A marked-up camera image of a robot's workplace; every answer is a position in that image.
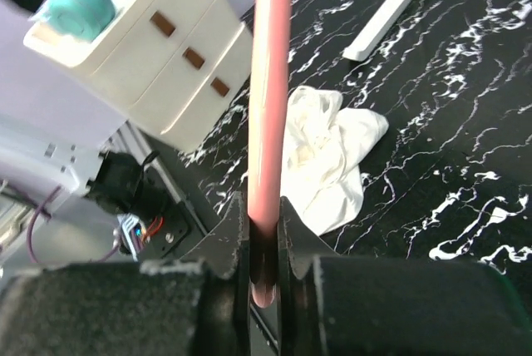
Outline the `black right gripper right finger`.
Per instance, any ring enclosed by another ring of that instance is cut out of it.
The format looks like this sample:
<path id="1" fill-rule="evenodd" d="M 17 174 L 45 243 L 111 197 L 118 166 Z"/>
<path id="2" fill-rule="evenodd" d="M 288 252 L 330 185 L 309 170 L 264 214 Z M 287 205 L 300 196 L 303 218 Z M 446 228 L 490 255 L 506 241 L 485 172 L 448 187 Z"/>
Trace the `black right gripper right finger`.
<path id="1" fill-rule="evenodd" d="M 349 257 L 282 199 L 282 355 L 528 355 L 531 320 L 504 275 L 476 262 Z"/>

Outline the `white tank top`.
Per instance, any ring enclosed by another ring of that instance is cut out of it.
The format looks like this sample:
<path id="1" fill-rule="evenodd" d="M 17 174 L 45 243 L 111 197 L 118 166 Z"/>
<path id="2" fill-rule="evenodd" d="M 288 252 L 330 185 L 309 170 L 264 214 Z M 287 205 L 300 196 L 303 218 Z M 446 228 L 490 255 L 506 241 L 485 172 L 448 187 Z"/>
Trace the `white tank top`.
<path id="1" fill-rule="evenodd" d="M 339 91 L 310 86 L 288 99 L 281 194 L 315 235 L 357 217 L 364 200 L 359 165 L 389 128 L 383 115 L 342 101 Z"/>

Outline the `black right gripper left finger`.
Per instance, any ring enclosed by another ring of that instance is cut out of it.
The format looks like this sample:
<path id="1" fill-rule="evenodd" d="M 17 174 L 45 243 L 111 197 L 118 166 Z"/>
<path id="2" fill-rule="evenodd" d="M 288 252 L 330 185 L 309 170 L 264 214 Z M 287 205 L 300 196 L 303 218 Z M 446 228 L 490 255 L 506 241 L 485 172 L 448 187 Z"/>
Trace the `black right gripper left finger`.
<path id="1" fill-rule="evenodd" d="M 249 218 L 224 218 L 180 259 L 16 269 L 1 292 L 4 355 L 246 355 Z"/>

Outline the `pink hanger with metal hook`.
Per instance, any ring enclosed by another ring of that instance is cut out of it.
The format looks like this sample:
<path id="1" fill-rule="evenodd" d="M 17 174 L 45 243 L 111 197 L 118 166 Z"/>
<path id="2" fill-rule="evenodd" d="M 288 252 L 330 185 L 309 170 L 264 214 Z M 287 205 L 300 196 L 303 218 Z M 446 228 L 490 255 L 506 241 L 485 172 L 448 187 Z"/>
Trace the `pink hanger with metal hook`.
<path id="1" fill-rule="evenodd" d="M 291 2 L 255 0 L 254 8 L 247 211 L 254 228 L 252 295 L 260 308 L 270 306 L 275 297 L 275 235 L 288 103 Z"/>

